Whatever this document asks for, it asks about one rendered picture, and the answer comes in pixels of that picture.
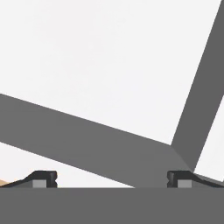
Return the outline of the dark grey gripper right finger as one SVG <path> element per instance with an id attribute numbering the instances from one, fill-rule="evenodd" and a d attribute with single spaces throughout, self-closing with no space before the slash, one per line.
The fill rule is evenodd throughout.
<path id="1" fill-rule="evenodd" d="M 168 171 L 167 172 L 168 188 L 196 188 L 196 187 L 214 187 L 223 188 L 219 185 L 199 178 L 190 171 Z"/>

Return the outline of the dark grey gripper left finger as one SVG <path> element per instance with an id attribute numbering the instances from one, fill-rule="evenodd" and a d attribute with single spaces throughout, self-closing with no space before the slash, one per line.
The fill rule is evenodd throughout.
<path id="1" fill-rule="evenodd" d="M 2 188 L 57 188 L 56 171 L 34 171 L 24 179 L 2 185 Z"/>

